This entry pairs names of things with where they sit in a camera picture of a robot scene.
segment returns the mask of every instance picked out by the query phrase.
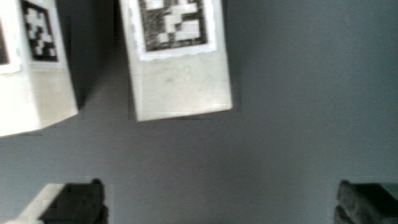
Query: white card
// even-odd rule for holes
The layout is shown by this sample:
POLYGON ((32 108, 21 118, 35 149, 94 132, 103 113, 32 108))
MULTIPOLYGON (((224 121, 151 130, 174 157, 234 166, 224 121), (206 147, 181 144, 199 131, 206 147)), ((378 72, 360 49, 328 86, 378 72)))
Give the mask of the white card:
POLYGON ((2 0, 0 136, 76 114, 53 0, 2 0))
POLYGON ((220 0, 121 0, 138 121, 229 110, 220 0))

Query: black and white pattern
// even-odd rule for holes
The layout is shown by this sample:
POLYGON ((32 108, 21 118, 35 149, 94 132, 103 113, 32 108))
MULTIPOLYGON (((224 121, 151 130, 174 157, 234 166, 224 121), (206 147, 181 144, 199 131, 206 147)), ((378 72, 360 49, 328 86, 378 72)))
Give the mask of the black and white pattern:
POLYGON ((138 0, 145 52, 208 43, 204 0, 138 0))
POLYGON ((41 62, 57 62, 58 57, 49 12, 26 0, 21 1, 21 7, 32 59, 41 62))
POLYGON ((7 53, 7 46, 5 46, 5 36, 3 36, 3 26, 0 20, 0 65, 9 64, 9 53, 7 53))

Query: gray background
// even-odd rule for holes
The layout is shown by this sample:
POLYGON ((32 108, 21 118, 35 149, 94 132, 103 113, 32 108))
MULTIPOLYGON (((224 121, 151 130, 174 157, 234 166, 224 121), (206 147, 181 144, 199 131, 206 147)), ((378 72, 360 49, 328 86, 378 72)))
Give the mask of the gray background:
POLYGON ((117 7, 58 0, 81 110, 0 139, 0 222, 99 178, 110 224, 330 224, 341 179, 398 183, 398 1, 229 0, 236 108, 147 123, 117 7))

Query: black object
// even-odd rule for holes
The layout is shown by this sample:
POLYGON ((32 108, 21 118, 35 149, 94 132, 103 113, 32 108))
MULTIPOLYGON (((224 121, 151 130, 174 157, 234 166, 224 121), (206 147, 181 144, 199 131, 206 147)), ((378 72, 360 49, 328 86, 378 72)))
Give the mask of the black object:
POLYGON ((398 201, 380 184, 339 184, 337 200, 355 224, 398 224, 398 201))
POLYGON ((67 184, 39 217, 44 224, 106 224, 105 191, 97 180, 67 184))

